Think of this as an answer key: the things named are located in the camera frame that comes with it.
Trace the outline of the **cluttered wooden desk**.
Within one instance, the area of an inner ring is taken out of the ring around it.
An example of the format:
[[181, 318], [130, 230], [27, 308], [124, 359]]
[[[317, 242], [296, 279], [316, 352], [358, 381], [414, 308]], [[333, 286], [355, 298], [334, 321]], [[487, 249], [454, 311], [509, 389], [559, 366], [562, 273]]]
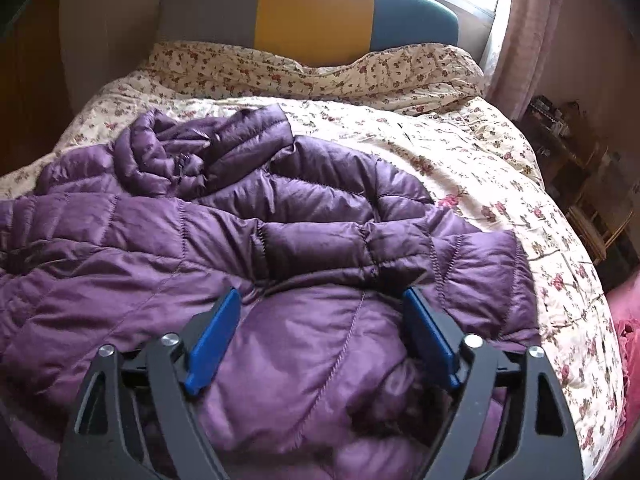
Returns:
[[516, 125], [534, 150], [546, 191], [562, 207], [573, 203], [608, 151], [579, 103], [556, 106], [538, 94]]

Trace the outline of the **brown wooden wardrobe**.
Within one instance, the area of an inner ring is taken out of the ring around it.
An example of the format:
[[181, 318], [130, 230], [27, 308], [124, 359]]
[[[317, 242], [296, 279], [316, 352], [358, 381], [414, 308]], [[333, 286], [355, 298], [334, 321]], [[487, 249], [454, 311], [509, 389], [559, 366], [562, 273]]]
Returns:
[[1, 172], [49, 153], [73, 118], [60, 0], [1, 0]]

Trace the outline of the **grey yellow teal headboard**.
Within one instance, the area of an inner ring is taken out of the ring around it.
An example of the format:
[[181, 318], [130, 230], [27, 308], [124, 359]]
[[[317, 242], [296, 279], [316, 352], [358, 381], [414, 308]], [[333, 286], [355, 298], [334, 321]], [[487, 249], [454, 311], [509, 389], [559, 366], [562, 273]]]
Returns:
[[160, 0], [160, 41], [204, 41], [274, 53], [312, 67], [459, 39], [435, 0]]

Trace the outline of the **purple quilted down jacket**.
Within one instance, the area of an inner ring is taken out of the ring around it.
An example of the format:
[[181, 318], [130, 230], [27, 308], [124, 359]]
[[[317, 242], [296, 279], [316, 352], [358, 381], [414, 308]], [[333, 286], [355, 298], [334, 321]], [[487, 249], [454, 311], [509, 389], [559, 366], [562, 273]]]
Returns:
[[501, 350], [540, 341], [513, 233], [471, 226], [383, 159], [294, 133], [280, 107], [149, 110], [1, 205], [6, 419], [54, 478], [102, 344], [140, 348], [234, 288], [241, 322], [198, 401], [232, 476], [408, 479], [442, 409], [401, 327], [410, 286]]

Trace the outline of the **right floral curtain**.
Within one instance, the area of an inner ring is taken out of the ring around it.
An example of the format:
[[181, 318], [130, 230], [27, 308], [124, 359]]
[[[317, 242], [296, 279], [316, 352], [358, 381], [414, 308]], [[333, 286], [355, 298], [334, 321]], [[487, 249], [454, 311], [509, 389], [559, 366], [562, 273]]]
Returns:
[[562, 0], [498, 0], [480, 67], [486, 100], [517, 120], [550, 54]]

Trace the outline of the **wooden chair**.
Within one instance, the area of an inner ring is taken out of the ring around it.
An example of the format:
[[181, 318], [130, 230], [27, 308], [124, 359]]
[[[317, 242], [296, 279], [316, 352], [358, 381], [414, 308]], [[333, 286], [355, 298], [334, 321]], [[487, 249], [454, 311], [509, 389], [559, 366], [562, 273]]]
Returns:
[[567, 211], [567, 219], [597, 266], [608, 258], [608, 248], [623, 233], [634, 215], [628, 197], [583, 195]]

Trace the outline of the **pink quilted blanket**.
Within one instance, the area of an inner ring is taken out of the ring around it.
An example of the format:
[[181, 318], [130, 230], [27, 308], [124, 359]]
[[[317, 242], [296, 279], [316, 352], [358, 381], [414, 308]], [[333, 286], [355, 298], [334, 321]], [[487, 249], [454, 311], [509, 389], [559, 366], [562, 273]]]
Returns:
[[606, 294], [606, 300], [611, 310], [623, 365], [624, 406], [616, 434], [616, 442], [620, 443], [639, 420], [639, 270], [635, 270], [623, 284], [610, 290]]

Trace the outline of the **floral bed quilt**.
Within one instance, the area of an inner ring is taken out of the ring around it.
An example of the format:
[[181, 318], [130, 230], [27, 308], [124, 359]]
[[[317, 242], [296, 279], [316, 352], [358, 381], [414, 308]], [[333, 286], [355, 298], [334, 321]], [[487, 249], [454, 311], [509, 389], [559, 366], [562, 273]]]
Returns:
[[149, 110], [190, 122], [273, 105], [294, 133], [383, 159], [416, 177], [437, 206], [471, 226], [518, 238], [534, 280], [538, 344], [550, 354], [573, 415], [584, 475], [594, 477], [614, 448], [624, 406], [610, 308], [585, 248], [544, 190], [532, 149], [483, 98], [410, 116], [334, 101], [192, 98], [137, 70], [105, 86], [68, 127], [68, 149], [27, 170], [26, 191], [6, 200], [32, 192], [51, 162], [113, 142]]

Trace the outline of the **floral pillow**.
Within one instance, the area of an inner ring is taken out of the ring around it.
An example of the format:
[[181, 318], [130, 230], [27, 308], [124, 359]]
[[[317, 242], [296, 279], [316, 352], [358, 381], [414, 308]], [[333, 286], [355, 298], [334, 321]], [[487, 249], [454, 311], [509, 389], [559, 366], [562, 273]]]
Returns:
[[485, 88], [468, 52], [431, 42], [370, 52], [346, 65], [311, 67], [249, 48], [167, 41], [153, 47], [141, 68], [192, 98], [334, 101], [410, 116], [482, 98]]

